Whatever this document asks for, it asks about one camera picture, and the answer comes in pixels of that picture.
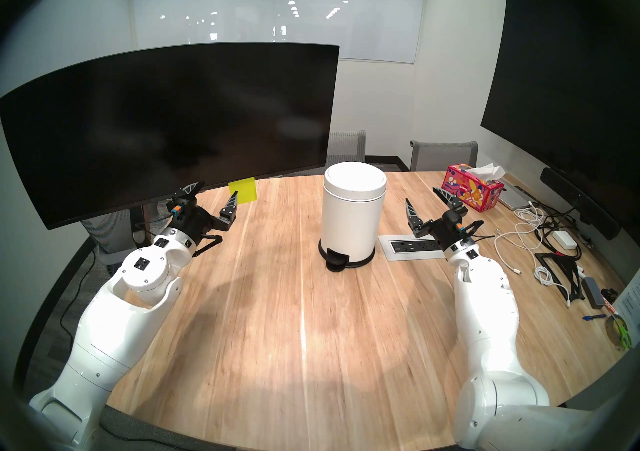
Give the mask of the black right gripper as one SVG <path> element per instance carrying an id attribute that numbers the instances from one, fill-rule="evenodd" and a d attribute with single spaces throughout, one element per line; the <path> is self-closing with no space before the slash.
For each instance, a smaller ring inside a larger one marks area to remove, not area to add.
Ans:
<path id="1" fill-rule="evenodd" d="M 409 228 L 416 239 L 430 235 L 442 251 L 457 251 L 475 245 L 474 234 L 484 224 L 483 220 L 473 221 L 463 226 L 462 217 L 467 207 L 456 195 L 442 188 L 433 187 L 433 192 L 449 208 L 442 217 L 436 220 L 423 221 L 408 198 L 405 199 L 405 210 Z"/>

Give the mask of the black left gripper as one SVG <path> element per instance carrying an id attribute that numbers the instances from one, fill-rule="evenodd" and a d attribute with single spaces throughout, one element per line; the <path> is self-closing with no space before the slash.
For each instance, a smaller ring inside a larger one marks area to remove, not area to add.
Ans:
<path id="1" fill-rule="evenodd" d="M 238 206 L 238 190 L 235 190 L 219 216 L 213 216 L 197 204 L 197 194 L 205 182 L 195 182 L 178 189 L 169 204 L 171 219 L 169 228 L 176 229 L 188 236 L 191 244 L 198 245 L 207 238 L 210 230 L 227 232 L 236 218 Z"/>

